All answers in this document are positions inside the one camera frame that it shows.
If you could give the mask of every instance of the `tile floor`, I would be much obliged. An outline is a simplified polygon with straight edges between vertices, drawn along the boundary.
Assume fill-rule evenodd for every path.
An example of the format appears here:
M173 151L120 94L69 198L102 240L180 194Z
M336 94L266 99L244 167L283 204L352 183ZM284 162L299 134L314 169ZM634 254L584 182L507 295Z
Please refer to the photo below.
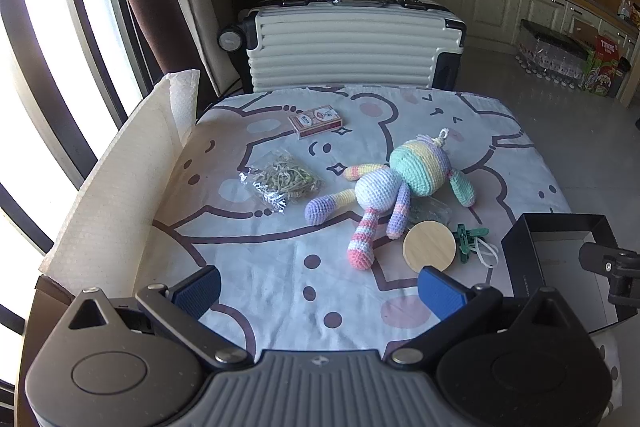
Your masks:
M574 212L605 214L620 247L640 251L640 102L556 86L511 55L467 48L456 89L498 98L536 144ZM615 330L623 407L606 427L640 425L640 315Z

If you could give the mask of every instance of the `open black box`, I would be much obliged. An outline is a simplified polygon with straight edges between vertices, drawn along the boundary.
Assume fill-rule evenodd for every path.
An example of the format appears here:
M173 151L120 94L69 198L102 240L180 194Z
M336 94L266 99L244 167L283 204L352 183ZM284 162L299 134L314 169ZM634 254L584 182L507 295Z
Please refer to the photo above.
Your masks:
M578 250L588 242L618 248L605 216L522 214L502 239L513 296L553 286L590 333L636 315L635 308L610 304L609 280L580 266Z

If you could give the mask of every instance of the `white appliance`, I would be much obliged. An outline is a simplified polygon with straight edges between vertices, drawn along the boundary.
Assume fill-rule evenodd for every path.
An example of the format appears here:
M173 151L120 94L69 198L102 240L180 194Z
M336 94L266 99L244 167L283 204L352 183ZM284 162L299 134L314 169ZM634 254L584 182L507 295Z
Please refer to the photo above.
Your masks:
M241 30L255 91L345 83L453 90L466 35L462 20L423 0L268 0L239 26L220 37Z

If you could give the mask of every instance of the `round wooden coaster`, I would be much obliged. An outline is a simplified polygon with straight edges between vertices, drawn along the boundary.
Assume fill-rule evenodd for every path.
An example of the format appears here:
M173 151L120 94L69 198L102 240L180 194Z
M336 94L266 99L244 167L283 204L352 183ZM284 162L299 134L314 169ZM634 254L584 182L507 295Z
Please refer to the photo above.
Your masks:
M456 257L456 240L442 223L423 221L407 233L402 244L402 255L415 272L424 266L444 271Z

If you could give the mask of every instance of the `blue gripper pad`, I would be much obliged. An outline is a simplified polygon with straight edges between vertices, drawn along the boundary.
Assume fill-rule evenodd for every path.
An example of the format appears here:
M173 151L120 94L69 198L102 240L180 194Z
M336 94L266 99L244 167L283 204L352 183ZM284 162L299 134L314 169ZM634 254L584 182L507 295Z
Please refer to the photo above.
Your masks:
M169 288L167 298L183 312L198 320L218 301L222 280L215 266L205 266Z
M433 266L425 266L418 274L418 296L441 321L468 302L468 292L468 288Z

